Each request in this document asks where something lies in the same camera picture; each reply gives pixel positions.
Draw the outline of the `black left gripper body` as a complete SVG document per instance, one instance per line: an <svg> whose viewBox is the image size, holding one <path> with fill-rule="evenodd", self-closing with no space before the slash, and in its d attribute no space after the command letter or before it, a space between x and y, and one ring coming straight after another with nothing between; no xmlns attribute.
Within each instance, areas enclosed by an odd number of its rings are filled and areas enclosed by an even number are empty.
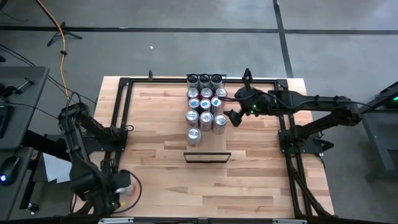
<svg viewBox="0 0 398 224"><path fill-rule="evenodd" d="M127 170L101 174L99 190L93 199L95 215L110 215L120 207L121 195L131 195L131 175Z"/></svg>

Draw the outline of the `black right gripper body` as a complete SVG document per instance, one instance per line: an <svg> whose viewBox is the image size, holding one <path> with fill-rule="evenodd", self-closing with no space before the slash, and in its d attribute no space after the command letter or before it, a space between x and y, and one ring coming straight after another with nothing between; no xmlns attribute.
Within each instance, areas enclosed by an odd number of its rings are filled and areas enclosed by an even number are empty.
<svg viewBox="0 0 398 224"><path fill-rule="evenodd" d="M238 101L241 109L238 115L271 115L271 104L274 102L270 94L252 88L250 90L245 87L240 88L235 94L235 99Z"/></svg>

